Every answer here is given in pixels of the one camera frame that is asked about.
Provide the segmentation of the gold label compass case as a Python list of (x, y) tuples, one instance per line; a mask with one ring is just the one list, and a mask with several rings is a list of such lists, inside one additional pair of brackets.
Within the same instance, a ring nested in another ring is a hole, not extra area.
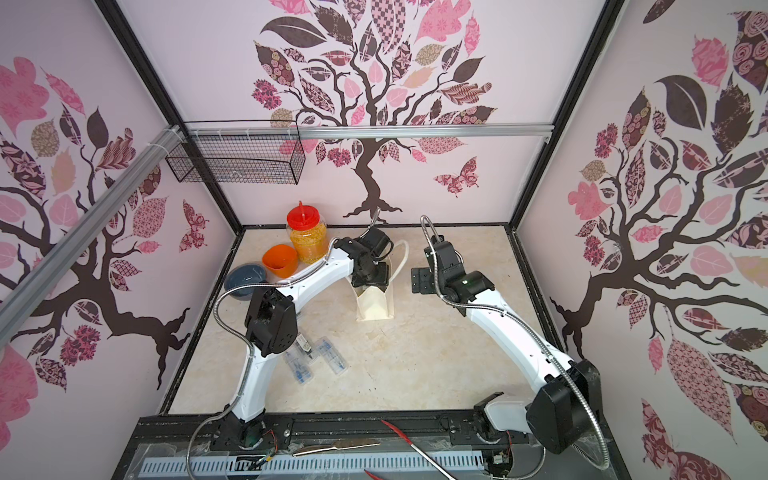
[(314, 358), (313, 346), (302, 333), (297, 335), (295, 343), (306, 358)]

